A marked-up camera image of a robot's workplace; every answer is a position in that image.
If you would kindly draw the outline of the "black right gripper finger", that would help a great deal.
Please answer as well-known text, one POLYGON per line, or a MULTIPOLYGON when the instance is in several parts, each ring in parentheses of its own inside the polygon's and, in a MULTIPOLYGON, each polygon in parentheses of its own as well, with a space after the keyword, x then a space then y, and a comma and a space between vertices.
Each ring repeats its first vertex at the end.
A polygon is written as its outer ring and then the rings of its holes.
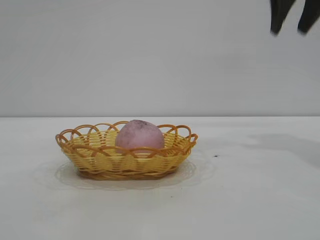
POLYGON ((292 0, 270 0, 270 32, 278 35, 291 7, 292 0))
POLYGON ((297 29, 301 33, 308 33, 319 17, 320 0, 305 0, 297 29))

